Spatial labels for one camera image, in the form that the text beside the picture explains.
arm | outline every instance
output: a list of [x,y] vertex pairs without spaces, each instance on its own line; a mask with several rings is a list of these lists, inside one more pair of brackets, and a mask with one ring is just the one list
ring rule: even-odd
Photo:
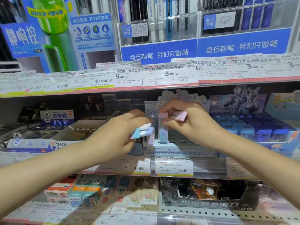
[[300,175],[295,175],[300,171],[299,162],[226,131],[198,103],[173,99],[160,112],[172,114],[175,110],[187,112],[186,122],[165,119],[164,125],[197,144],[231,156],[300,209]]
[[143,112],[132,110],[81,143],[0,168],[0,219],[62,178],[127,154],[135,143],[129,135],[149,122]]

forearm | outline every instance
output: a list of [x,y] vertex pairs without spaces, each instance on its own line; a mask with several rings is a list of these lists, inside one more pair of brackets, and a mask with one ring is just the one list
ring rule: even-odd
[[219,148],[300,209],[300,163],[227,132]]
[[81,143],[0,168],[0,218],[55,182],[88,168]]

robot character image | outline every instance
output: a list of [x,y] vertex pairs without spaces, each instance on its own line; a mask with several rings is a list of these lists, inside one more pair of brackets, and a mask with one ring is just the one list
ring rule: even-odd
[[234,94],[224,103],[223,107],[234,107],[237,112],[240,106],[247,101],[247,98],[242,96],[246,88],[246,85],[237,85],[233,90]]
[[260,87],[257,87],[256,89],[252,90],[251,87],[249,87],[246,90],[247,93],[247,102],[240,105],[239,110],[237,111],[237,114],[239,115],[250,115],[253,112],[258,111],[260,108],[260,102],[255,102],[255,98],[258,95]]

green pen image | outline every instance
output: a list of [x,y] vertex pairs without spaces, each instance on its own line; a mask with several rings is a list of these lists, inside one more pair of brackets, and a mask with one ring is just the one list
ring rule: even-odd
[[[38,10],[53,10],[57,7],[67,9],[64,0],[32,0]],[[52,73],[77,70],[77,63],[73,51],[69,31],[68,14],[53,18],[38,18],[41,29],[46,34],[43,45],[45,56]]]

hand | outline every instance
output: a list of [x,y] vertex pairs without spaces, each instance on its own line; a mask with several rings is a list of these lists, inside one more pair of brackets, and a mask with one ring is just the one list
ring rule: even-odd
[[150,122],[145,113],[134,109],[113,117],[82,143],[87,153],[93,157],[92,160],[95,159],[95,165],[98,165],[129,153],[136,141],[129,140],[129,135],[136,128]]
[[197,102],[172,99],[159,112],[168,112],[170,116],[176,110],[187,112],[186,121],[180,122],[166,118],[162,121],[162,124],[177,130],[199,145],[219,148],[222,138],[229,133],[213,120]]

